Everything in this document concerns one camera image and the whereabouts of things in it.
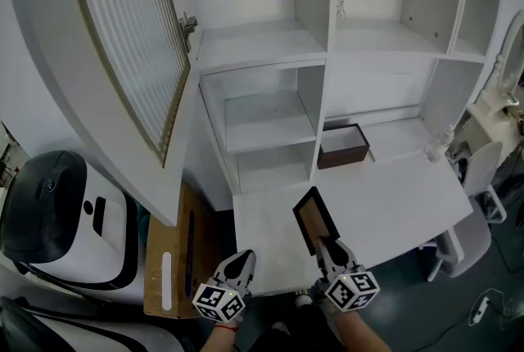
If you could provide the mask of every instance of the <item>small tray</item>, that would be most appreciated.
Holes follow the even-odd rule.
[[[369,142],[358,124],[324,129],[318,153],[319,169],[358,163],[366,158]]]

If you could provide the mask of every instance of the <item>ribbed glass panel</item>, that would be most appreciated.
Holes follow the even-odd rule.
[[[79,0],[117,93],[165,162],[190,68],[172,0]]]

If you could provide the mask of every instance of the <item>fiducial marker cube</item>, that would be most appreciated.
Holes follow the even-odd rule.
[[[203,317],[223,323],[231,321],[246,307],[238,292],[205,283],[198,288],[193,305]]]
[[[340,311],[351,311],[368,305],[379,291],[373,274],[360,272],[338,275],[325,294]]]

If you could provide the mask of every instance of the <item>cabinet door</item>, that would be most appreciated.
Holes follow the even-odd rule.
[[[176,225],[200,78],[178,17],[195,14],[193,1],[12,1],[45,84],[87,148],[124,190]]]

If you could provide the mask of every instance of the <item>desk surface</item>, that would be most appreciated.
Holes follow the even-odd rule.
[[[341,240],[367,268],[431,240],[472,212],[446,159],[433,164],[421,152],[316,170],[314,181]],[[233,198],[237,248],[256,253],[253,294],[310,287],[320,277],[293,214],[308,189]]]

